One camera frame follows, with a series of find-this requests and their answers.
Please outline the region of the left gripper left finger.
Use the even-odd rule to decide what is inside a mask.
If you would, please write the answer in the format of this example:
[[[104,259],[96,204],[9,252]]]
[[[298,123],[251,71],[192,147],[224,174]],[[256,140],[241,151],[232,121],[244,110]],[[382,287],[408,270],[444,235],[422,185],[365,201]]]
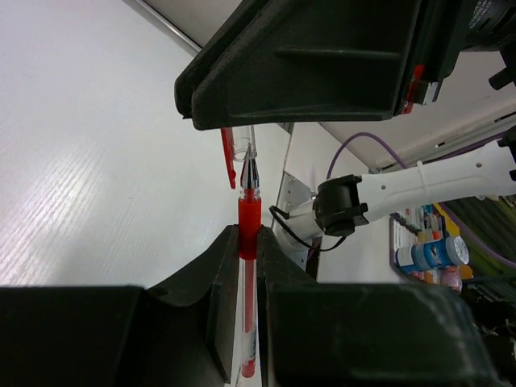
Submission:
[[[238,227],[227,226],[200,256],[148,289],[145,382],[230,382],[238,252]]]

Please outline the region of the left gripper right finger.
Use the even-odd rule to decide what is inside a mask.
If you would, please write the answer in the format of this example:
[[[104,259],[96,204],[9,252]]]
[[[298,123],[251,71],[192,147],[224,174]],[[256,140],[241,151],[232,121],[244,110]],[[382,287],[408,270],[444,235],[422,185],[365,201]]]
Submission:
[[[319,353],[314,309],[316,281],[281,250],[273,231],[262,227],[258,236],[258,348],[261,384],[291,386],[314,378],[311,370]]]

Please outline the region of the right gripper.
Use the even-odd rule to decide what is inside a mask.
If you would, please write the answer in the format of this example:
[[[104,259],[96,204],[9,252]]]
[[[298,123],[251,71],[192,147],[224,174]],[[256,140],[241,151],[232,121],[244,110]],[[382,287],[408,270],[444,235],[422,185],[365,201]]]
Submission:
[[[394,114],[435,102],[461,52],[499,52],[505,67],[489,84],[514,84],[515,2],[423,1]]]

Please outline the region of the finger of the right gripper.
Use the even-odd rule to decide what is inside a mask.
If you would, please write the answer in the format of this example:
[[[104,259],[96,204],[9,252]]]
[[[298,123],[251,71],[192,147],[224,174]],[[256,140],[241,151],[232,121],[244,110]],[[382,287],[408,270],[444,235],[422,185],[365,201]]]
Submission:
[[[421,7],[243,1],[177,78],[177,111],[198,130],[390,119]]]

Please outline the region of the red pen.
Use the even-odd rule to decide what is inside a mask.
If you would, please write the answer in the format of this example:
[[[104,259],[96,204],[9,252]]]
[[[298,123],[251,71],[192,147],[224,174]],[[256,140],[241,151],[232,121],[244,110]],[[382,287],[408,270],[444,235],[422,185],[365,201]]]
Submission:
[[[261,197],[256,159],[247,156],[240,178],[238,201],[239,258],[242,278],[242,355],[240,374],[252,378],[256,369],[256,257],[261,227]]]

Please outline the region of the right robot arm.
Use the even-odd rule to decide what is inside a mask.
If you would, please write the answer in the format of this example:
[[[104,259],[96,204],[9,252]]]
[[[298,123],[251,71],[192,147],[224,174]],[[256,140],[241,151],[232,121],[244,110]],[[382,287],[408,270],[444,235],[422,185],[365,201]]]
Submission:
[[[198,130],[280,122],[382,121],[434,102],[462,52],[498,51],[515,80],[512,1],[244,1],[175,83]],[[515,191],[515,133],[386,174],[336,177],[289,211],[299,239],[347,236],[412,206]]]

